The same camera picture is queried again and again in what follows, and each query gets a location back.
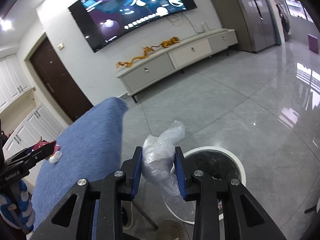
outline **tv screen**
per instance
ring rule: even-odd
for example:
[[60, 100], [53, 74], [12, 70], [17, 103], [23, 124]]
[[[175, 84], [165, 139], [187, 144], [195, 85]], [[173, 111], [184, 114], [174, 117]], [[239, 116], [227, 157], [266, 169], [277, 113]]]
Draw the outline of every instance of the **tv screen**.
[[69, 10], [97, 52], [150, 21], [194, 8], [193, 0], [79, 0]]

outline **drawer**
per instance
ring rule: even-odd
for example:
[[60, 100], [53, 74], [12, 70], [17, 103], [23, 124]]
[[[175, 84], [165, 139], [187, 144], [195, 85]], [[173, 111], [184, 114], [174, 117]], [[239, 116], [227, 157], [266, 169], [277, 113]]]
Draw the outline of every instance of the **drawer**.
[[175, 68], [185, 67], [211, 54], [212, 50], [207, 39], [169, 53]]
[[227, 32], [222, 35], [227, 42], [227, 46], [231, 46], [238, 43], [236, 31]]
[[151, 82], [161, 79], [162, 76], [173, 72], [173, 70], [168, 54], [164, 54], [129, 72], [122, 79], [134, 93]]
[[226, 38], [224, 37], [224, 34], [214, 36], [208, 39], [212, 52], [217, 53], [219, 51], [222, 51], [224, 49], [228, 48]]

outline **window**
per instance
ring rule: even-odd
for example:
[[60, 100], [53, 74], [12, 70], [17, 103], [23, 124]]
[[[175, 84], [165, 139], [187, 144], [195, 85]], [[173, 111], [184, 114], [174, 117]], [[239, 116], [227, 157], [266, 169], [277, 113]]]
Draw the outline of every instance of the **window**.
[[308, 14], [307, 10], [303, 7], [298, 0], [285, 0], [287, 3], [289, 13], [291, 16], [300, 17], [310, 22], [313, 22], [312, 18]]

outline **golden tiger figurine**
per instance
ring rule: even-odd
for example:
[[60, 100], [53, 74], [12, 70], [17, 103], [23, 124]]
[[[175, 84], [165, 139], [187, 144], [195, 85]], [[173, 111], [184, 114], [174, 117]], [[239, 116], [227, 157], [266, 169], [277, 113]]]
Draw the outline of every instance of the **golden tiger figurine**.
[[125, 67], [132, 67], [133, 65], [133, 62], [136, 60], [136, 59], [144, 59], [146, 57], [149, 57], [149, 52], [150, 51], [155, 51], [153, 48], [159, 48], [160, 46], [162, 46], [163, 48], [168, 48], [169, 46], [173, 45], [173, 44], [176, 44], [176, 43], [179, 43], [180, 42], [180, 39], [178, 37], [172, 37], [170, 40], [168, 41], [163, 41], [160, 43], [159, 46], [151, 46], [151, 47], [143, 47], [141, 49], [143, 49], [143, 56], [138, 56], [138, 57], [134, 57], [131, 59], [130, 62], [118, 62], [116, 64], [116, 67], [120, 67], [120, 66], [125, 66]]

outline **triangular cutout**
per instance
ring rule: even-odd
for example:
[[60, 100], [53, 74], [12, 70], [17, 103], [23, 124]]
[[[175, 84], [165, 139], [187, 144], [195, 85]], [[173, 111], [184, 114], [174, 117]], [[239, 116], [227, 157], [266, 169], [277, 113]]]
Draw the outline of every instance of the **triangular cutout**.
[[55, 225], [59, 225], [67, 228], [70, 225], [71, 216], [73, 209], [75, 207], [77, 200], [77, 195], [73, 194], [70, 198], [63, 204], [59, 211], [52, 218], [51, 222]]
[[245, 221], [249, 228], [265, 223], [265, 220], [245, 195], [241, 195], [240, 200], [244, 211]]

